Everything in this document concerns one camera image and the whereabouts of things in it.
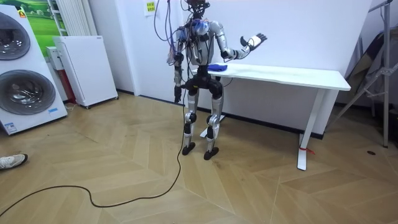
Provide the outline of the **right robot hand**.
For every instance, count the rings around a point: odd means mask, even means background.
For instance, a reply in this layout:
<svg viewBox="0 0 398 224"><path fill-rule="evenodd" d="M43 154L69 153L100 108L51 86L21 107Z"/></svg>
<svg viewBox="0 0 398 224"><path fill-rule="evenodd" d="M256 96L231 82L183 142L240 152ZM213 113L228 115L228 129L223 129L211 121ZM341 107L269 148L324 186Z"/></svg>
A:
<svg viewBox="0 0 398 224"><path fill-rule="evenodd" d="M267 40L267 37L264 34L258 33L256 35L252 36L251 38L249 38L248 40L246 40L243 36L241 36L240 43L243 46L242 47L243 51L251 52L251 51L255 50L256 48L258 48L266 40Z"/></svg>

